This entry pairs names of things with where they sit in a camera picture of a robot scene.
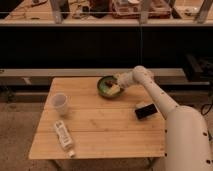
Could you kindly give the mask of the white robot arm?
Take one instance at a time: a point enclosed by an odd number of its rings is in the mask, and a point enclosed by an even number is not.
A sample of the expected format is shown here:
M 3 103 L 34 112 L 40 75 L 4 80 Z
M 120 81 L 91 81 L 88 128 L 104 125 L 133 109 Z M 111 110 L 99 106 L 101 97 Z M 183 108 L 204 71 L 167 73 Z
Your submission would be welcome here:
M 166 171 L 213 171 L 207 123 L 198 110 L 178 104 L 144 66 L 114 77 L 120 89 L 142 85 L 165 119 Z

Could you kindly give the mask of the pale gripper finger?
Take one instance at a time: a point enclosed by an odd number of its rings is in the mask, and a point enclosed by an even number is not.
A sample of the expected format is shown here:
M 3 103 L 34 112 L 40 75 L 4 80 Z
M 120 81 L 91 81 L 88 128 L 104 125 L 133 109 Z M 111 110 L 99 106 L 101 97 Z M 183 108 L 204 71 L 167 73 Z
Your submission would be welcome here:
M 117 84 L 113 84 L 112 87 L 107 91 L 108 94 L 116 94 L 120 91 L 120 87 Z

